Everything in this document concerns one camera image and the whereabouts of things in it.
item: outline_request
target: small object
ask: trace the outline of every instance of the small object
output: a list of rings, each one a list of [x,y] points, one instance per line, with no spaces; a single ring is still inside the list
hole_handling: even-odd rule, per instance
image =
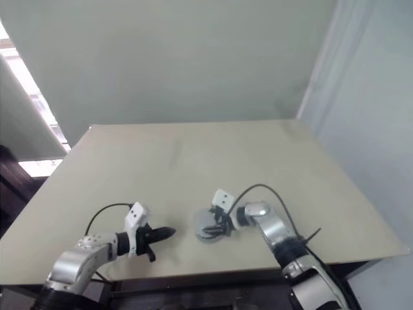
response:
[[[212,206],[220,207],[225,212],[228,212],[234,201],[235,198],[233,195],[227,193],[223,189],[218,189],[215,193],[214,199],[212,199]]]
[[[136,248],[132,247],[132,251],[136,255],[147,254],[150,262],[156,260],[155,253],[150,248],[150,244],[165,240],[171,237],[175,233],[175,229],[171,227],[161,227],[152,229],[149,224],[146,223],[144,227],[138,227],[136,231]]]
[[[201,209],[194,215],[194,229],[195,234],[199,240],[206,243],[214,243],[222,239],[223,234],[217,235],[216,230],[216,221],[214,219],[214,214],[211,213],[208,209]]]
[[[125,218],[125,232],[129,239],[129,257],[135,255],[136,231],[139,227],[144,227],[148,222],[149,212],[139,202],[135,202]]]

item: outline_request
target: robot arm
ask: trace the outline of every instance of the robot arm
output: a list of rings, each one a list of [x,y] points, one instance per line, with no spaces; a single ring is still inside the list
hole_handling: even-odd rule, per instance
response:
[[[156,257],[149,244],[169,238],[175,229],[152,229],[147,218],[148,211],[135,203],[125,218],[125,232],[81,238],[56,260],[32,310],[75,309],[97,269],[118,256],[147,254],[153,262]]]
[[[296,309],[348,309],[339,287],[303,242],[265,202],[247,203],[237,209],[240,226],[256,226],[291,283],[290,301]]]
[[[197,236],[200,240],[218,241],[223,235],[230,236],[231,231],[242,226],[258,227],[278,264],[282,274],[291,285],[289,295],[291,304],[297,310],[335,310],[348,309],[348,303],[338,284],[333,281],[325,265],[314,256],[296,234],[277,215],[276,210],[265,202],[246,203],[232,209],[251,189],[265,187],[272,191],[290,215],[278,193],[265,184],[255,184],[245,190],[237,199],[219,189],[212,200],[209,222],[202,222]]]

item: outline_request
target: table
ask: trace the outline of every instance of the table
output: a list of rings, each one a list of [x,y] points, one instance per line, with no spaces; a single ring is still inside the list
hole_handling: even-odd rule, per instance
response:
[[[47,179],[0,240],[0,283],[44,282],[57,257],[82,237],[91,217],[115,202],[150,208],[153,227],[174,237],[157,256],[121,257],[99,272],[111,280],[269,269],[277,263],[259,231],[201,243],[194,213],[218,188],[234,195],[266,183],[283,197],[300,233],[321,232],[309,246],[326,263],[408,254],[390,227],[297,120],[151,125],[94,125]],[[245,201],[267,200],[264,189]],[[123,229],[126,207],[111,208],[91,233]]]

